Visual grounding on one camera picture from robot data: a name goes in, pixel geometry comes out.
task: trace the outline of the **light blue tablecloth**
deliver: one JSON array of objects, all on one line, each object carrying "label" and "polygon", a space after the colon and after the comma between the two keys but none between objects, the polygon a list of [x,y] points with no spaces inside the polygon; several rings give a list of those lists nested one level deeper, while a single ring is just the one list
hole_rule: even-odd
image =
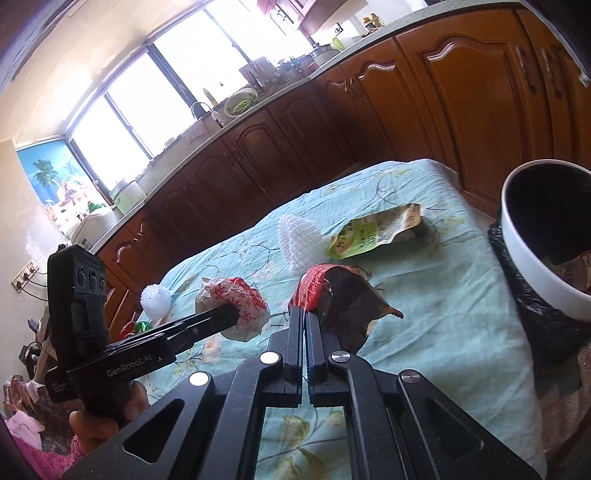
[{"label": "light blue tablecloth", "polygon": [[[454,181],[453,172],[432,160],[382,163],[302,195],[174,267],[161,282],[173,292],[173,319],[194,313],[202,277],[244,278],[259,288],[272,316],[262,335],[249,342],[217,334],[144,377],[151,401],[197,368],[213,375],[235,369],[286,327],[286,305],[298,279],[278,249],[281,215],[313,220],[329,234],[351,218],[420,203],[436,231],[428,241],[385,245],[346,261],[361,267],[404,313],[404,319],[381,319],[359,355],[391,373],[420,371],[544,477],[530,347],[501,268]],[[267,410],[256,477],[350,478],[345,436],[342,409],[314,409],[304,382],[300,408]]]}]

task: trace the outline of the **wall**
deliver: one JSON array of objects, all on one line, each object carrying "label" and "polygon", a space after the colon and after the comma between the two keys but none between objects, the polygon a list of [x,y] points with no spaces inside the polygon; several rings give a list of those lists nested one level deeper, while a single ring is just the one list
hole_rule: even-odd
[{"label": "wall", "polygon": [[[27,320],[39,320],[46,305],[17,293],[10,282],[32,258],[46,272],[47,257],[66,240],[46,215],[10,140],[0,142],[0,205],[0,381],[4,383],[13,374],[27,377],[18,354],[34,340]],[[46,277],[37,275],[35,281],[45,283]],[[29,284],[27,290],[47,298],[44,288]]]},{"label": "wall", "polygon": [[0,141],[21,146],[63,134],[84,101],[147,37],[207,1],[77,2],[0,96]]}]

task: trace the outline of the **palm tree poster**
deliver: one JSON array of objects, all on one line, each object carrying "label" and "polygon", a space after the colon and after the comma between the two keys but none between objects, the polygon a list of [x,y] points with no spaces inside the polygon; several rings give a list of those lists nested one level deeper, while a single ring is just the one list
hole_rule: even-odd
[{"label": "palm tree poster", "polygon": [[80,223],[89,201],[103,202],[65,141],[33,145],[17,154],[39,200],[65,235]]}]

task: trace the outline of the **green snack bag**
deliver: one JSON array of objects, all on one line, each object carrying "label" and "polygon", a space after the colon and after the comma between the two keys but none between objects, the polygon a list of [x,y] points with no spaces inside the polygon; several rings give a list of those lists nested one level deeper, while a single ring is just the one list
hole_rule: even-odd
[{"label": "green snack bag", "polygon": [[409,203],[378,213],[354,218],[330,239],[326,254],[330,258],[352,257],[379,245],[415,238],[414,228],[421,223],[421,206]]}]

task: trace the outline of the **pink cloth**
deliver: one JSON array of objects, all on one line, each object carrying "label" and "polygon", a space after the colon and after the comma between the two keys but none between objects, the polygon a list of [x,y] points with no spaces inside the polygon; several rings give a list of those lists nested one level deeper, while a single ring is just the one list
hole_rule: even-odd
[{"label": "pink cloth", "polygon": [[72,446],[69,455],[43,452],[30,446],[23,440],[13,437],[27,462],[43,480],[59,480],[66,470],[84,457],[84,451],[80,447],[78,437],[72,438]]}]

